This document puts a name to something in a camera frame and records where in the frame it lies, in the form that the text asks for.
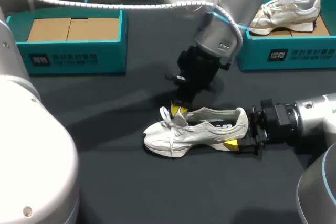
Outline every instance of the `teal box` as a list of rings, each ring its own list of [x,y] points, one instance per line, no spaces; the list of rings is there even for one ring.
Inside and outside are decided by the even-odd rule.
[[[241,70],[336,68],[336,0],[321,0],[321,17],[330,36],[251,37],[237,55]]]
[[[37,18],[118,18],[118,40],[27,42]],[[50,8],[7,19],[29,74],[119,74],[126,71],[128,19],[125,11]]]

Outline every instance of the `shoe heel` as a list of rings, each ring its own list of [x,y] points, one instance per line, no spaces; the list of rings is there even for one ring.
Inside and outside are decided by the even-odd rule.
[[[225,142],[222,142],[220,144],[210,144],[209,146],[218,151],[225,151],[225,152],[239,151],[238,146],[232,146],[230,144],[225,144]]]
[[[287,28],[292,31],[301,31],[304,33],[311,33],[312,31],[314,31],[314,24],[313,22],[301,23],[301,24],[291,24],[291,25],[288,25]]]

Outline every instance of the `shoe tongue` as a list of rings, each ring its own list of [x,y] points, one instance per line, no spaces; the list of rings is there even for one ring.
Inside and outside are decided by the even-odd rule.
[[[173,122],[181,127],[188,126],[187,117],[188,117],[188,110],[183,107],[177,107],[172,105],[171,106],[171,113],[173,115]]]

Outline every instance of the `screw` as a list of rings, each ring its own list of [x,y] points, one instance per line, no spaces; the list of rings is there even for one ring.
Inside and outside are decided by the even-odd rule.
[[[308,103],[304,106],[306,109],[311,109],[313,107],[313,105],[311,103]]]
[[[23,209],[23,214],[24,216],[26,216],[27,218],[31,217],[33,215],[33,210],[31,209],[31,207],[25,207]]]

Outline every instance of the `sneaker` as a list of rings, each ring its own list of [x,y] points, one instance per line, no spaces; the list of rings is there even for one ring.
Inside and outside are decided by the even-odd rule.
[[[321,0],[272,0],[261,6],[249,30],[264,36],[276,28],[309,33],[320,9]]]
[[[152,152],[167,157],[182,157],[197,144],[229,151],[224,142],[243,138],[248,130],[248,118],[242,108],[235,111],[201,108],[191,113],[179,110],[173,119],[165,107],[160,113],[163,121],[145,131],[144,144]]]

